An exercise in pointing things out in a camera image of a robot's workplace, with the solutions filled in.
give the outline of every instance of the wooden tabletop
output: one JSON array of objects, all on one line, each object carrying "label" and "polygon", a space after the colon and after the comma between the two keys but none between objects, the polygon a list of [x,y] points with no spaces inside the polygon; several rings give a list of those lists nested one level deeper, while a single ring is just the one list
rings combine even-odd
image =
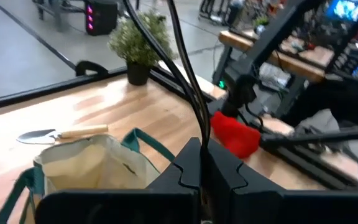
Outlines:
[{"label": "wooden tabletop", "polygon": [[[202,89],[215,97],[225,92],[207,81]],[[132,86],[121,76],[48,95],[0,109],[0,208],[19,174],[32,166],[32,159],[47,146],[25,145],[18,135],[38,129],[108,124],[109,134],[122,139],[137,127],[167,146],[175,155],[200,130],[191,106],[174,93],[149,80]],[[265,125],[287,132],[291,127],[267,119]],[[145,144],[142,152],[160,171],[168,161]],[[249,166],[286,189],[323,189],[293,167],[259,150],[245,160]],[[10,223],[18,223],[24,194]]]},{"label": "wooden tabletop", "polygon": [[[244,31],[244,33],[255,39],[258,38],[252,30]],[[219,40],[225,45],[234,47],[244,52],[250,49],[254,44],[253,41],[233,34],[228,30],[220,32]],[[284,41],[282,44],[282,48],[289,50],[289,41]],[[308,50],[300,53],[300,56],[316,63],[320,63],[323,66],[326,66],[329,63],[331,57],[333,56],[333,52],[322,47],[316,47],[314,50]],[[295,75],[303,75],[312,82],[319,82],[324,78],[324,70],[314,67],[312,65],[308,65],[307,63],[304,63],[298,59],[289,57],[279,52],[274,52],[270,56],[269,62],[276,66],[282,66],[284,70]]]}]

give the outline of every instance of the concrete floor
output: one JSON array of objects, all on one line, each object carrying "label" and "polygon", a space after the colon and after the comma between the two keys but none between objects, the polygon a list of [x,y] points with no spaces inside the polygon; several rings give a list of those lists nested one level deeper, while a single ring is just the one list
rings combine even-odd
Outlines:
[{"label": "concrete floor", "polygon": [[[197,75],[211,80],[213,64],[215,63],[216,66],[223,50],[218,42],[218,34],[225,27],[213,26],[208,21],[199,21],[198,1],[176,2],[193,68]],[[151,0],[141,0],[140,10],[149,10],[150,5]],[[38,19],[37,10],[31,0],[0,0],[0,6],[73,63],[90,60],[108,69],[124,65],[124,61],[106,47],[108,36],[91,37],[85,34],[83,14],[68,15],[65,30],[59,33],[50,15],[46,14],[44,21]],[[158,11],[169,14],[165,2],[158,5]],[[172,26],[170,18],[168,18],[168,25]],[[171,34],[172,45],[176,49],[172,30]],[[71,78],[74,78],[74,72],[70,67],[0,10],[0,96]]]}]

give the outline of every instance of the screen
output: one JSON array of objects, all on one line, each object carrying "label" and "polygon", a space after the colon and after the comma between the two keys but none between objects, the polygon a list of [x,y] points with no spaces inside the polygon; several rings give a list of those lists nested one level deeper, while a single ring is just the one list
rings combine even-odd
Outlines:
[{"label": "screen", "polygon": [[358,0],[335,0],[327,11],[327,16],[344,21],[358,20]]}]

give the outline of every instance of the trowel blade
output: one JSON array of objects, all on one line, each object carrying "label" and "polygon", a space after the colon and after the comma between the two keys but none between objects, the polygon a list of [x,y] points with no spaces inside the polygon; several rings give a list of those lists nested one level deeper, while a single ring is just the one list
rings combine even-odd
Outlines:
[{"label": "trowel blade", "polygon": [[40,131],[30,131],[20,135],[16,140],[24,144],[53,144],[55,143],[55,129],[46,129]]}]

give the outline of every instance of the garden trowel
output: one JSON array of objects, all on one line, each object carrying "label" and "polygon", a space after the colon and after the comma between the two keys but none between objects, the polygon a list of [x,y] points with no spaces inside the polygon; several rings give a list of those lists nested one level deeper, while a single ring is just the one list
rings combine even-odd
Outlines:
[{"label": "garden trowel", "polygon": [[25,144],[54,144],[56,139],[75,138],[89,134],[99,134],[108,132],[106,124],[74,128],[66,131],[57,131],[56,129],[46,129],[31,131],[20,135],[17,140]]}]

